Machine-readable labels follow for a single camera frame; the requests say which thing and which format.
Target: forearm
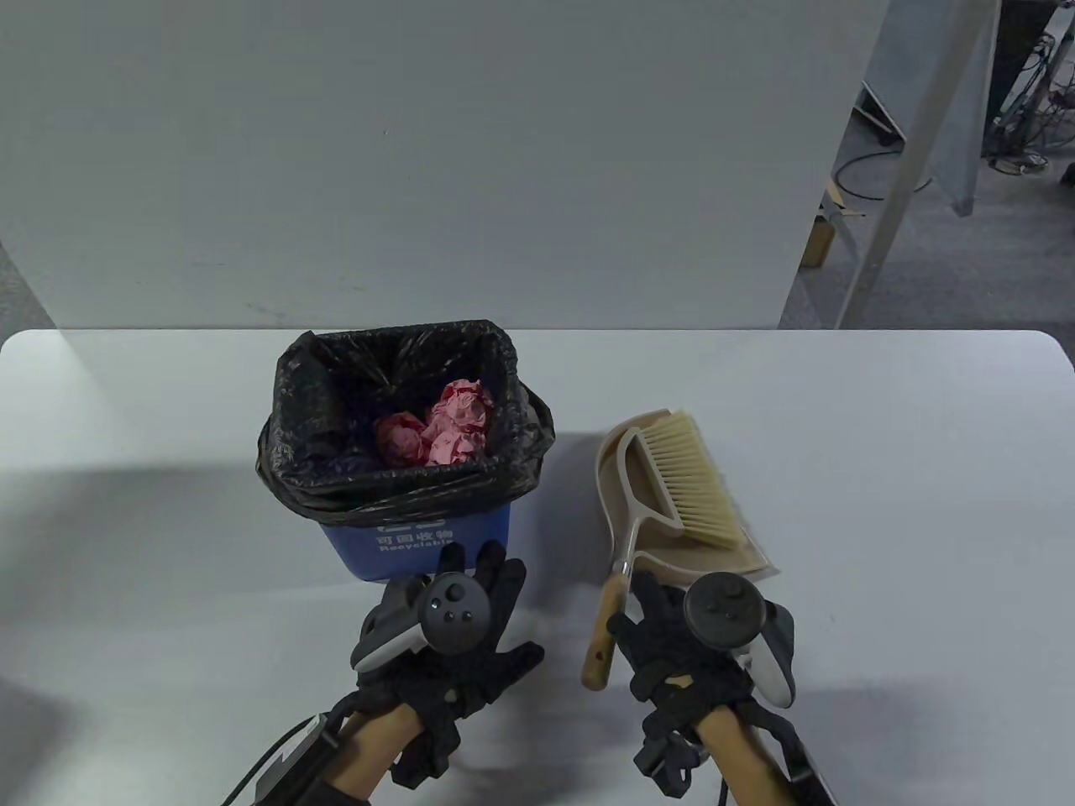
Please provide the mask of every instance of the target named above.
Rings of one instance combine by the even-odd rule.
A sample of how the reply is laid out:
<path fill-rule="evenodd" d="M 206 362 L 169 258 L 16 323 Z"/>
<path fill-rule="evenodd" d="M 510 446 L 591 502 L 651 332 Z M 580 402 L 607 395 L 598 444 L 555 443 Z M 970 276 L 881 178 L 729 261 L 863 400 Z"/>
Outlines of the forearm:
<path fill-rule="evenodd" d="M 788 780 L 752 731 L 727 707 L 696 730 L 740 806 L 794 806 Z"/>
<path fill-rule="evenodd" d="M 367 801 L 403 748 L 422 730 L 408 705 L 368 722 L 361 716 L 352 718 L 342 732 L 347 738 L 321 780 L 350 797 Z"/>

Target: trash bin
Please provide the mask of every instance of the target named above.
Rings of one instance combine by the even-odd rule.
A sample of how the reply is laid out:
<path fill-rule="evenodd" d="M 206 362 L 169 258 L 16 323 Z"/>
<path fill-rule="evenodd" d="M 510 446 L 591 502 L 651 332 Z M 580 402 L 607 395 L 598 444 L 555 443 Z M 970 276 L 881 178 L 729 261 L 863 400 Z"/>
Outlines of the trash bin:
<path fill-rule="evenodd" d="M 485 457 L 387 467 L 374 424 L 425 413 L 445 385 L 481 380 L 493 401 Z M 361 579 L 433 573 L 441 547 L 469 558 L 506 546 L 511 502 L 541 478 L 553 417 L 518 378 L 511 337 L 486 320 L 304 333 L 281 356 L 257 473 L 276 499 L 316 521 Z"/>

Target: crumpled pink paper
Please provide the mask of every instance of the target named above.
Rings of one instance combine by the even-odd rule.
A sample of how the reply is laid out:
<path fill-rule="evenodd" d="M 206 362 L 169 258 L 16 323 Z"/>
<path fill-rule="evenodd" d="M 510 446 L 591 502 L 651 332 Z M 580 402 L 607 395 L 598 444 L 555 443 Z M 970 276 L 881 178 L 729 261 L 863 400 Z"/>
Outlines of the crumpled pink paper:
<path fill-rule="evenodd" d="M 442 415 L 447 417 L 460 431 L 485 432 L 492 398 L 481 380 L 453 380 L 441 392 L 441 400 L 430 409 L 430 424 Z"/>
<path fill-rule="evenodd" d="M 459 430 L 447 430 L 438 436 L 429 446 L 427 465 L 462 464 L 485 456 L 485 434 L 481 431 L 467 433 Z"/>
<path fill-rule="evenodd" d="M 382 417 L 374 426 L 377 450 L 389 467 L 415 467 L 429 458 L 429 442 L 422 438 L 426 423 L 410 412 Z"/>
<path fill-rule="evenodd" d="M 428 424 L 408 412 L 378 420 L 377 448 L 389 467 L 482 459 L 492 405 L 492 397 L 481 380 L 453 380 L 430 409 Z"/>

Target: wrist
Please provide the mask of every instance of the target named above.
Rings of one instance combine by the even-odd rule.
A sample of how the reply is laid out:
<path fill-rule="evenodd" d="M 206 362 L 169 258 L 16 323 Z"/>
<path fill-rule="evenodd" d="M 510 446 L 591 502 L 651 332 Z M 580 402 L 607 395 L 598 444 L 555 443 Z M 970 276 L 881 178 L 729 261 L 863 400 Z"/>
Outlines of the wrist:
<path fill-rule="evenodd" d="M 321 780 L 359 801 L 369 800 L 392 762 L 425 728 L 408 705 L 366 720 L 356 715 L 341 731 L 340 751 Z"/>

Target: white partition wall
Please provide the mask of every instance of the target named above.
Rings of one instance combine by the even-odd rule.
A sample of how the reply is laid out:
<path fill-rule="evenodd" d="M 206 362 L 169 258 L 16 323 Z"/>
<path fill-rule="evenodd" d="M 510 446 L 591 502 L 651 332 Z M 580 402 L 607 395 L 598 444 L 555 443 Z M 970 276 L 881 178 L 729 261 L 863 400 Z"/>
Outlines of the white partition wall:
<path fill-rule="evenodd" d="M 886 0 L 8 0 L 61 327 L 771 327 Z"/>

